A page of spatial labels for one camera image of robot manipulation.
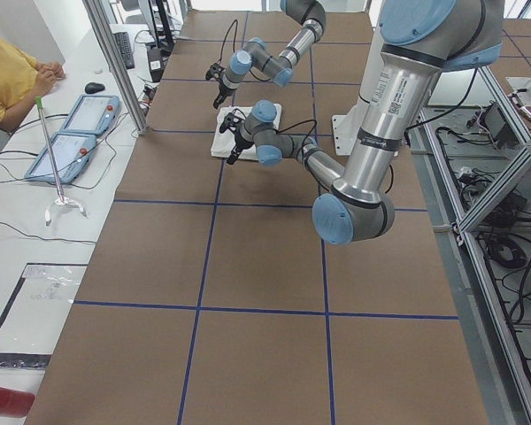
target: person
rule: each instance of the person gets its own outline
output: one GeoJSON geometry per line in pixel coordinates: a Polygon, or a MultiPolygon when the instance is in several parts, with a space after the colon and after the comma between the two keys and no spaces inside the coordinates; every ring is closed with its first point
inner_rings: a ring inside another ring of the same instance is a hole
{"type": "Polygon", "coordinates": [[[44,64],[0,38],[0,129],[11,133],[57,79],[65,78],[58,62],[44,64]]]}

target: white desk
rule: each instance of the white desk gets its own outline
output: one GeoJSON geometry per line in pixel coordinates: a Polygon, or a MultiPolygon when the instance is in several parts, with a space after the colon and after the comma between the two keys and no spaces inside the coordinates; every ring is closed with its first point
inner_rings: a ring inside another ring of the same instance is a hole
{"type": "MultiPolygon", "coordinates": [[[[130,40],[133,41],[135,35],[145,28],[146,26],[113,26],[112,30],[127,30],[130,40]]],[[[138,41],[141,42],[147,42],[149,39],[147,33],[138,36],[138,41]]],[[[106,90],[102,92],[103,94],[119,95],[116,81],[108,71],[108,65],[92,32],[83,38],[74,54],[65,62],[64,69],[67,74],[66,79],[58,82],[51,93],[43,98],[46,115],[70,112],[78,96],[83,93],[84,86],[91,81],[105,85],[106,90]]],[[[137,77],[150,79],[143,44],[135,44],[135,68],[129,70],[128,74],[139,96],[144,81],[137,77]]],[[[126,106],[122,104],[121,113],[126,111],[126,106]]],[[[25,122],[36,118],[37,111],[34,108],[25,122]]],[[[50,134],[59,129],[62,123],[63,119],[48,120],[50,134]]],[[[68,197],[75,197],[85,205],[87,218],[82,217],[76,209],[58,209],[53,212],[51,225],[46,227],[43,213],[57,197],[55,187],[46,183],[11,182],[0,184],[0,221],[7,222],[31,235],[96,241],[112,205],[114,191],[132,154],[135,145],[134,133],[132,120],[127,117],[110,135],[108,142],[116,150],[117,155],[96,188],[65,188],[68,197]]],[[[38,153],[43,146],[42,128],[38,122],[22,128],[6,144],[4,150],[38,153]]],[[[94,185],[104,172],[112,154],[112,150],[106,144],[100,144],[84,173],[74,183],[85,187],[94,185]]],[[[4,154],[0,157],[0,162],[18,178],[23,178],[32,161],[32,157],[20,154],[4,154]]],[[[0,167],[0,181],[11,179],[10,175],[0,167]]],[[[28,239],[0,225],[0,315],[26,263],[87,264],[93,250],[92,244],[28,239]]],[[[42,371],[0,369],[0,386],[36,393],[42,376],[42,371]]],[[[0,418],[0,425],[20,425],[23,421],[23,419],[0,418]]]]}

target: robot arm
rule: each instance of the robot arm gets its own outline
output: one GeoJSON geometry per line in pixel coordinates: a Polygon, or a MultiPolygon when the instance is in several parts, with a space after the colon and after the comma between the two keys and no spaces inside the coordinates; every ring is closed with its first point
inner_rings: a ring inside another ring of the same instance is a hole
{"type": "Polygon", "coordinates": [[[214,108],[218,109],[227,97],[236,92],[252,67],[267,75],[279,86],[285,87],[293,78],[293,67],[311,46],[320,40],[325,32],[327,19],[319,2],[281,0],[281,9],[299,22],[303,26],[302,29],[277,58],[267,51],[263,40],[255,37],[247,42],[243,49],[234,53],[228,68],[218,63],[212,64],[205,78],[207,81],[214,79],[219,82],[219,95],[212,104],[214,108]]]}
{"type": "Polygon", "coordinates": [[[264,165],[295,158],[329,191],[312,209],[325,241],[381,236],[395,217],[381,184],[405,129],[441,72],[485,66],[498,58],[503,16],[503,0],[388,0],[379,24],[383,69],[344,169],[311,140],[277,135],[271,126],[274,109],[264,101],[240,126],[240,134],[257,145],[264,165]]]}

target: label sticker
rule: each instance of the label sticker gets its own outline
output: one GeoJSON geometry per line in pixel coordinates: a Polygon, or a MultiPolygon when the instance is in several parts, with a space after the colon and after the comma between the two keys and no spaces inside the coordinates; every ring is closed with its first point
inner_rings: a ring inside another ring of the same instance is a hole
{"type": "Polygon", "coordinates": [[[387,73],[381,73],[372,103],[380,112],[404,118],[413,100],[417,82],[409,77],[397,77],[390,83],[387,73]]]}
{"type": "Polygon", "coordinates": [[[375,89],[375,92],[372,96],[372,103],[373,104],[379,104],[381,99],[383,98],[383,94],[386,92],[386,88],[389,84],[389,74],[388,73],[381,73],[380,74],[380,80],[378,81],[378,87],[375,89]]]}

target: white cloth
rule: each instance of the white cloth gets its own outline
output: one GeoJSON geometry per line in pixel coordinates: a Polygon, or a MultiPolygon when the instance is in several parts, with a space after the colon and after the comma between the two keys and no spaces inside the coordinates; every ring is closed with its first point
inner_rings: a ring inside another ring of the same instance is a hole
{"type": "MultiPolygon", "coordinates": [[[[220,108],[219,116],[217,117],[216,130],[214,131],[214,140],[212,141],[211,147],[211,155],[213,157],[228,158],[230,156],[230,152],[235,147],[234,134],[231,131],[225,131],[223,134],[219,132],[220,124],[222,124],[224,117],[226,117],[227,114],[233,111],[234,109],[239,109],[246,116],[250,115],[251,112],[251,107],[242,108],[240,106],[229,106],[226,108],[220,108]]],[[[275,104],[275,109],[277,110],[277,117],[275,117],[273,126],[275,128],[279,128],[281,105],[275,104]]],[[[239,117],[242,117],[242,114],[239,112],[237,113],[237,115],[239,117]]],[[[251,148],[243,151],[240,155],[240,159],[250,159],[253,161],[257,161],[258,157],[256,157],[256,146],[252,146],[251,148]]]]}

